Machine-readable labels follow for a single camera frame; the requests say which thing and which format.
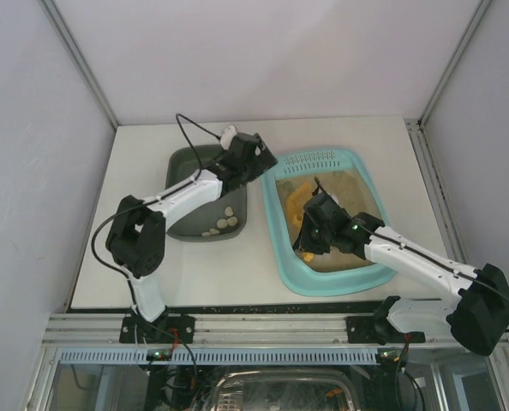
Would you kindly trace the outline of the yellow litter scoop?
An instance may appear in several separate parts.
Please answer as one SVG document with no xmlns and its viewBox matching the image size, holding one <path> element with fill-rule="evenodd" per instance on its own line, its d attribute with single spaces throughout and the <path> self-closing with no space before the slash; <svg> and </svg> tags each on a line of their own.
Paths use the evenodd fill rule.
<svg viewBox="0 0 509 411">
<path fill-rule="evenodd" d="M 303 207 L 312 197 L 312 185 L 308 182 L 294 189 L 285 201 L 285 222 L 287 223 L 290 241 L 294 243 L 300 233 L 303 221 Z"/>
</svg>

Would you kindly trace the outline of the teal cat litter box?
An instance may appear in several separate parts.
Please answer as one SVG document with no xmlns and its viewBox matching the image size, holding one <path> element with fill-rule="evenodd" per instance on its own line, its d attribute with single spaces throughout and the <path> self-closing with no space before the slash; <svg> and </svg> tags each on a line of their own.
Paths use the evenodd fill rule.
<svg viewBox="0 0 509 411">
<path fill-rule="evenodd" d="M 367 184 L 380 208 L 384 222 L 389 218 L 361 158 L 353 151 L 332 147 L 288 153 L 260 179 L 266 219 L 274 257 L 283 283 L 293 292 L 310 297 L 347 295 L 372 289 L 389 282 L 395 272 L 384 265 L 329 273 L 316 272 L 295 255 L 290 242 L 275 182 L 280 179 L 316 175 L 323 172 L 355 169 Z"/>
</svg>

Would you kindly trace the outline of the grey plastic waste tray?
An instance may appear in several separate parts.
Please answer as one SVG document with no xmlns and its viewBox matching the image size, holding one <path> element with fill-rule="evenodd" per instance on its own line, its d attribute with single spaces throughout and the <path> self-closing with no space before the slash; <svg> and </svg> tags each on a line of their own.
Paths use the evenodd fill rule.
<svg viewBox="0 0 509 411">
<path fill-rule="evenodd" d="M 190 148 L 175 151 L 167 166 L 165 187 L 178 184 L 197 169 L 198 161 Z M 247 189 L 239 188 L 192 211 L 172 225 L 167 235 L 186 242 L 231 239 L 240 234 L 247 222 L 247 199 Z"/>
</svg>

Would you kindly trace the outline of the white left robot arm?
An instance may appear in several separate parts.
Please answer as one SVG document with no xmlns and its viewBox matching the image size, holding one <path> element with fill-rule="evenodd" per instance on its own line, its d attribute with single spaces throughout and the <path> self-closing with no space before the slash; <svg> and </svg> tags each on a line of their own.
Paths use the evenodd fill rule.
<svg viewBox="0 0 509 411">
<path fill-rule="evenodd" d="M 165 310 L 155 271 L 165 257 L 168 229 L 192 211 L 245 187 L 277 163 L 267 149 L 243 157 L 224 150 L 162 193 L 143 200 L 131 195 L 122 199 L 105 247 L 124 269 L 134 310 L 144 320 L 153 322 Z"/>
</svg>

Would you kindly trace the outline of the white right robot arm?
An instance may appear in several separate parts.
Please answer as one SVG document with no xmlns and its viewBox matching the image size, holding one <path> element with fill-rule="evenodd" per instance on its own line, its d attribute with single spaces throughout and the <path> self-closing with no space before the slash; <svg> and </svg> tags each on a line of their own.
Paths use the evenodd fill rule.
<svg viewBox="0 0 509 411">
<path fill-rule="evenodd" d="M 336 248 L 384 265 L 437 292 L 438 301 L 402 297 L 385 310 L 385 321 L 400 333 L 437 328 L 474 354 L 489 356 L 509 326 L 509 284 L 491 264 L 477 269 L 443 258 L 405 239 L 365 212 L 305 211 L 294 248 L 323 254 Z"/>
</svg>

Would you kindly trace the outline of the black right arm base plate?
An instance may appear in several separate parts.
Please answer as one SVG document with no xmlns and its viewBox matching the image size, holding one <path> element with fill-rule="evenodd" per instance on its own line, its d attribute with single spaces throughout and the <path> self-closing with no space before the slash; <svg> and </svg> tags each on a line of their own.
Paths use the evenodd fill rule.
<svg viewBox="0 0 509 411">
<path fill-rule="evenodd" d="M 378 343 L 379 345 L 400 343 L 425 343 L 423 332 L 397 331 L 387 319 L 392 305 L 399 296 L 387 297 L 371 315 L 349 316 L 345 320 L 348 342 L 351 344 Z"/>
</svg>

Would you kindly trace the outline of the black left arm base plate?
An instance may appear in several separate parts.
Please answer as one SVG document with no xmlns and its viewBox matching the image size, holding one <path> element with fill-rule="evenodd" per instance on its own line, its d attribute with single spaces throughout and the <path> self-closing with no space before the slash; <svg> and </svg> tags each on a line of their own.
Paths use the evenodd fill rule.
<svg viewBox="0 0 509 411">
<path fill-rule="evenodd" d="M 120 343 L 187 343 L 194 340 L 195 318 L 183 313 L 163 313 L 153 322 L 131 307 L 121 323 Z"/>
</svg>

